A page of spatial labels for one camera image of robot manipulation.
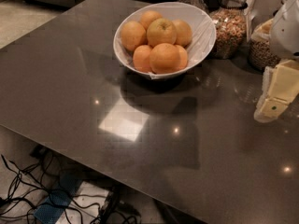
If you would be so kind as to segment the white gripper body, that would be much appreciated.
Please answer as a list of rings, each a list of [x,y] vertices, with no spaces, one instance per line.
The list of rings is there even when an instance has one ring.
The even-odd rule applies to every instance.
[[[290,104],[299,94],[299,62],[282,60],[263,73],[263,96],[266,100]]]

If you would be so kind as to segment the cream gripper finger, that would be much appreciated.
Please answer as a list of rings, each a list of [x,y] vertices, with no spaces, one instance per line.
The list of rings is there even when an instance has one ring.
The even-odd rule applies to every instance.
[[[288,107],[288,104],[279,99],[270,99],[260,97],[256,110],[254,112],[254,119],[261,123],[267,123],[276,120]]]

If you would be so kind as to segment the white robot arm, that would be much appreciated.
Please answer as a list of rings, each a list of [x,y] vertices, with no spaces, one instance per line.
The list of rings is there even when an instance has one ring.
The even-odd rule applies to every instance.
[[[299,0],[287,0],[276,13],[270,28],[270,51],[280,58],[263,72],[263,94],[254,119],[277,119],[299,94]]]

